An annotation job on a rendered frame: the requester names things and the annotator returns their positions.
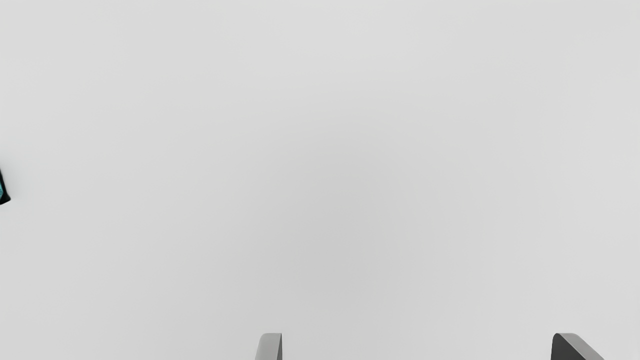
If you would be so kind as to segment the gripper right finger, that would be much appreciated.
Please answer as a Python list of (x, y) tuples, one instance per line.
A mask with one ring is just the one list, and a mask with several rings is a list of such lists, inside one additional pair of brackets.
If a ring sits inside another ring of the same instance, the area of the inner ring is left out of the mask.
[(550, 360), (605, 360), (576, 333), (555, 333)]

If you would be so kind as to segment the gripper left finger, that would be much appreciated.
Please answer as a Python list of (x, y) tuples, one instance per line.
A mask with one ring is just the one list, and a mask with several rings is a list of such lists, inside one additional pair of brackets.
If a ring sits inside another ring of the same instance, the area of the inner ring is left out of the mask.
[(263, 333), (254, 360), (282, 360), (282, 333)]

